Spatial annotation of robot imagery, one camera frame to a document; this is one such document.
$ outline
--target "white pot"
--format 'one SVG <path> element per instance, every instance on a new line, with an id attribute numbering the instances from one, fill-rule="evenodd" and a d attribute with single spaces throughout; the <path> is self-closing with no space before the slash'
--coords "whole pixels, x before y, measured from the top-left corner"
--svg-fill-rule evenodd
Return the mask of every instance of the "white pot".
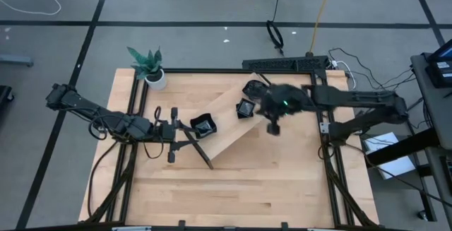
<path id="1" fill-rule="evenodd" d="M 167 78 L 165 76 L 165 72 L 163 71 L 163 69 L 160 69 L 160 71 L 162 72 L 162 77 L 160 78 L 160 80 L 156 82 L 149 81 L 148 77 L 144 78 L 146 83 L 148 83 L 149 87 L 153 90 L 162 90 L 167 85 Z"/>

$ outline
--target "wooden platform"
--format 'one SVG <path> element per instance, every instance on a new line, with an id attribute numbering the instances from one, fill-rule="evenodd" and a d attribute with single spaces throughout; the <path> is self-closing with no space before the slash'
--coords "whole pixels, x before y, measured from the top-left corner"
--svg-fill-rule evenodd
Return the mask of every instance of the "wooden platform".
<path id="1" fill-rule="evenodd" d="M 170 108 L 179 108 L 186 123 L 199 107 L 214 101 L 246 74 L 167 74 L 164 91 L 149 90 L 144 117 L 153 119 L 154 109 L 162 107 L 161 119 L 169 119 Z M 310 84 L 304 75 L 268 75 L 274 83 Z M 133 70 L 118 69 L 108 108 L 126 111 Z M 343 71 L 328 71 L 328 83 L 347 89 Z M 350 108 L 337 108 L 337 121 L 353 118 Z M 167 162 L 167 146 L 161 158 L 149 160 L 139 147 L 132 185 L 127 225 L 189 226 L 333 227 L 330 199 L 323 162 L 317 156 L 319 130 L 314 113 L 304 112 L 280 120 L 281 135 L 266 133 L 263 120 L 230 147 L 221 152 L 209 170 L 195 149 L 187 146 L 176 153 L 176 162 Z M 179 140 L 186 140 L 178 133 Z M 348 143 L 359 146 L 356 136 Z M 100 141 L 96 161 L 112 144 Z M 160 152 L 158 144 L 147 144 L 151 155 Z M 97 207 L 112 185 L 119 147 L 99 165 L 93 183 L 93 208 Z M 367 169 L 362 154 L 343 148 L 343 162 L 350 193 L 375 222 L 378 222 Z M 119 216 L 120 201 L 115 211 Z M 80 220 L 88 217 L 86 195 Z"/>

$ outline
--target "green plant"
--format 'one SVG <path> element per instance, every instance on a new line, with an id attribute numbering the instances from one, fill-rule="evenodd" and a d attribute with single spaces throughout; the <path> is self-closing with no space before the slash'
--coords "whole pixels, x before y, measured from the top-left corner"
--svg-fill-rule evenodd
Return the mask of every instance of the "green plant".
<path id="1" fill-rule="evenodd" d="M 162 64 L 162 53 L 160 53 L 160 47 L 153 53 L 149 50 L 148 56 L 145 57 L 131 47 L 127 47 L 130 55 L 135 59 L 134 65 L 131 65 L 135 69 L 137 79 L 144 79 L 147 75 L 157 73 Z"/>

